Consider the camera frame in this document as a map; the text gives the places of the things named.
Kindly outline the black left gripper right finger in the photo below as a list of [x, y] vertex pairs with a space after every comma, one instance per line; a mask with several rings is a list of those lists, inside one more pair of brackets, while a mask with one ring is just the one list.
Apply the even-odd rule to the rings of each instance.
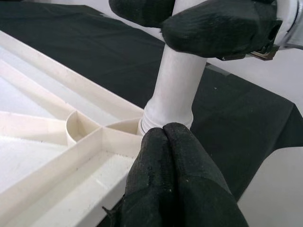
[[192, 132], [180, 123], [164, 126], [177, 183], [180, 227], [246, 227], [227, 182]]

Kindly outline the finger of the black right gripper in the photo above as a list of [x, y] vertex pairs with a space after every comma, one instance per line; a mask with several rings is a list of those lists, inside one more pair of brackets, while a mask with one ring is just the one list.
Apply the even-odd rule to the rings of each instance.
[[172, 15], [174, 0], [110, 0], [111, 10], [119, 17], [143, 27], [161, 27]]
[[207, 0], [166, 19], [165, 43], [204, 58], [265, 52], [282, 20], [275, 0]]

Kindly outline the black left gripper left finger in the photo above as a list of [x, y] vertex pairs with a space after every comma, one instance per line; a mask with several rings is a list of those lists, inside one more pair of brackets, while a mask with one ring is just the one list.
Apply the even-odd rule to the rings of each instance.
[[161, 128], [143, 137], [120, 204], [104, 209], [112, 227], [174, 226], [175, 176], [169, 141]]

